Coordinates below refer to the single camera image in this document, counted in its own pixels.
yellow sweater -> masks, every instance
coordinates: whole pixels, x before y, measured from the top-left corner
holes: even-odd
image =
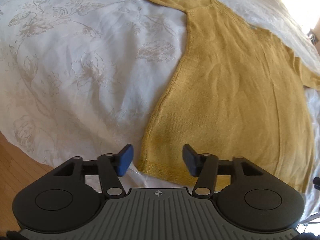
[[[149,1],[186,13],[188,41],[149,120],[139,170],[193,184],[181,151],[190,144],[220,159],[244,156],[304,192],[314,142],[303,85],[319,89],[320,77],[216,0]]]

bed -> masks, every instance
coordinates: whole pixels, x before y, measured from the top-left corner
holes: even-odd
[[[269,29],[313,71],[320,58],[279,0],[219,0]],[[0,0],[0,131],[40,163],[96,159],[127,143],[139,158],[152,110],[186,43],[186,17],[146,0]],[[318,212],[320,97],[305,88],[316,159],[302,220]],[[175,187],[132,163],[129,187]],[[99,190],[95,176],[87,184]]]

crosshair logo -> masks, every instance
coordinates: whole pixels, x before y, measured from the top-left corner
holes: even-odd
[[[163,192],[162,192],[162,191],[160,191],[160,190],[158,190],[158,191],[156,191],[154,194],[155,194],[155,195],[157,195],[157,196],[159,197],[159,196],[161,196],[161,195],[163,194]]]

wooden floor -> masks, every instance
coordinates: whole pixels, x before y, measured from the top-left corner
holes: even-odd
[[[19,230],[11,209],[15,195],[51,169],[28,157],[0,133],[0,236]]]

circular knob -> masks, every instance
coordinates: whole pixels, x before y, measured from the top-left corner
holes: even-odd
[[[206,187],[199,187],[195,190],[195,192],[198,194],[198,195],[201,195],[201,196],[206,196],[206,195],[209,195],[211,193],[211,190],[209,190],[208,188]]]
[[[280,206],[280,195],[269,189],[254,189],[244,195],[246,203],[256,209],[271,210]]]
[[[120,189],[118,187],[112,187],[107,190],[107,193],[111,196],[118,196],[118,195],[122,194],[122,189]]]
[[[72,202],[72,195],[61,189],[50,189],[36,197],[36,205],[44,210],[59,210]]]

